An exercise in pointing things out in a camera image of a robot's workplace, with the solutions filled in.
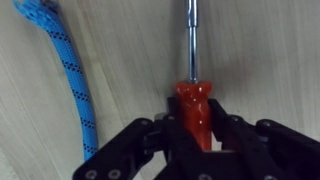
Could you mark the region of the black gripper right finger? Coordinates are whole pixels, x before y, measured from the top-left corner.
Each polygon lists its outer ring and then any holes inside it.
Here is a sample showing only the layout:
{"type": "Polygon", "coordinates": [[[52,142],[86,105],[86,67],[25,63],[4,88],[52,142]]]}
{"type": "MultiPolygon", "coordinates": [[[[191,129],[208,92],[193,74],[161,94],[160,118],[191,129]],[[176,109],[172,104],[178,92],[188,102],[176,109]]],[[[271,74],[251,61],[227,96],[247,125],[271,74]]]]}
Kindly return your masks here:
{"type": "Polygon", "coordinates": [[[254,125],[208,100],[221,149],[243,162],[249,180],[320,180],[320,142],[271,119],[254,125]]]}

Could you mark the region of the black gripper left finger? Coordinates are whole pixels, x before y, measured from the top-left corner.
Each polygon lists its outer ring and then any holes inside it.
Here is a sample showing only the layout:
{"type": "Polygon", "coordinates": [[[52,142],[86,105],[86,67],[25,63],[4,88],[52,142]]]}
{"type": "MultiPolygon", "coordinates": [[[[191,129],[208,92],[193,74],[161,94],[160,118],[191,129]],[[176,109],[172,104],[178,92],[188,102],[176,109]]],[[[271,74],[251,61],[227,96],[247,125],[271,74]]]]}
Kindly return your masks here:
{"type": "Polygon", "coordinates": [[[180,123],[177,121],[178,100],[167,99],[168,111],[161,119],[135,119],[83,163],[72,180],[133,180],[156,152],[164,154],[166,165],[153,180],[182,180],[177,142],[180,123]]]}

